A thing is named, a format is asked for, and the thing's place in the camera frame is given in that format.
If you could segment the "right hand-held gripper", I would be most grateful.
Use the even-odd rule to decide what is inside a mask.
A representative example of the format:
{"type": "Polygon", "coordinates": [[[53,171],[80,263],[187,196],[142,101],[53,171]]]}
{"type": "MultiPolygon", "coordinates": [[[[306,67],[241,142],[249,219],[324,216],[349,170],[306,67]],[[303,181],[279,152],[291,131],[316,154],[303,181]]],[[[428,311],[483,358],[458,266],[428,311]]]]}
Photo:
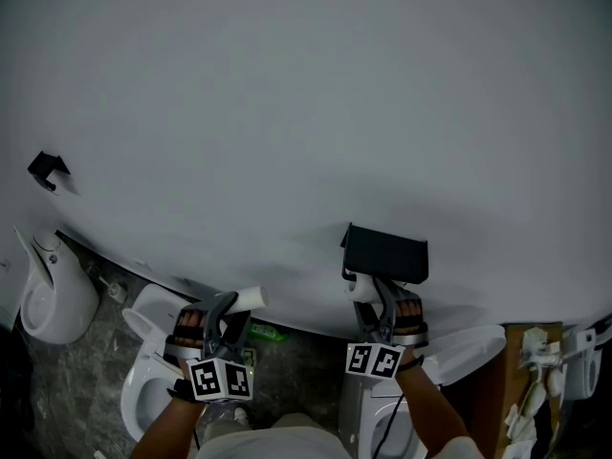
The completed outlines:
{"type": "MultiPolygon", "coordinates": [[[[345,372],[377,380],[391,380],[400,367],[406,348],[428,346],[428,327],[424,321],[417,334],[395,335],[395,306],[399,287],[389,279],[373,276],[372,280],[382,303],[382,313],[378,318],[372,304],[353,302],[359,335],[357,342],[347,346],[345,372]]],[[[399,301],[405,299],[420,298],[416,294],[409,294],[401,296],[399,301]]]]}

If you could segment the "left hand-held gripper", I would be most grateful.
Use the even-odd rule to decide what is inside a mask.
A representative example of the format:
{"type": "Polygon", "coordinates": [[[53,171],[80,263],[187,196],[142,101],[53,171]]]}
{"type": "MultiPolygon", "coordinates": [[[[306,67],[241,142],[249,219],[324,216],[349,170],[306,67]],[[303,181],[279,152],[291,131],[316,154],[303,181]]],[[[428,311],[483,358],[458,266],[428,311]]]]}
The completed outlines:
{"type": "Polygon", "coordinates": [[[166,337],[164,360],[183,362],[188,374],[167,389],[170,397],[189,403],[237,403],[252,399],[252,368],[242,357],[251,312],[234,310],[237,298],[237,292],[226,292],[180,311],[178,317],[189,310],[207,314],[205,341],[203,348],[176,345],[173,331],[177,323],[166,337]]]}

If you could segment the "person's left hand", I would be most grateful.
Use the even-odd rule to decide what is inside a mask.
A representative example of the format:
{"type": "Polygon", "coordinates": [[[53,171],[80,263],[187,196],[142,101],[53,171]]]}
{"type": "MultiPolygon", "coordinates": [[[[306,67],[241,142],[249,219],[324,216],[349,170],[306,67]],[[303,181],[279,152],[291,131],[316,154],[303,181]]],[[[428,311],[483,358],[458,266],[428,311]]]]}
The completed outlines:
{"type": "Polygon", "coordinates": [[[189,310],[180,314],[173,331],[176,345],[188,348],[203,348],[207,314],[200,310],[189,310]]]}

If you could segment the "person's right hand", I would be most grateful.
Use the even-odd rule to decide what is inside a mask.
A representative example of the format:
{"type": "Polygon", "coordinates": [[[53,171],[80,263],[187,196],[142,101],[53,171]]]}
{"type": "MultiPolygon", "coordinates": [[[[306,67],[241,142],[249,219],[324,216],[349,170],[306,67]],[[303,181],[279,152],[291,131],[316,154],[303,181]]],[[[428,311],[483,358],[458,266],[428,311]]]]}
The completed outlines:
{"type": "Polygon", "coordinates": [[[413,335],[424,323],[420,299],[405,299],[396,303],[395,335],[413,335]]]}

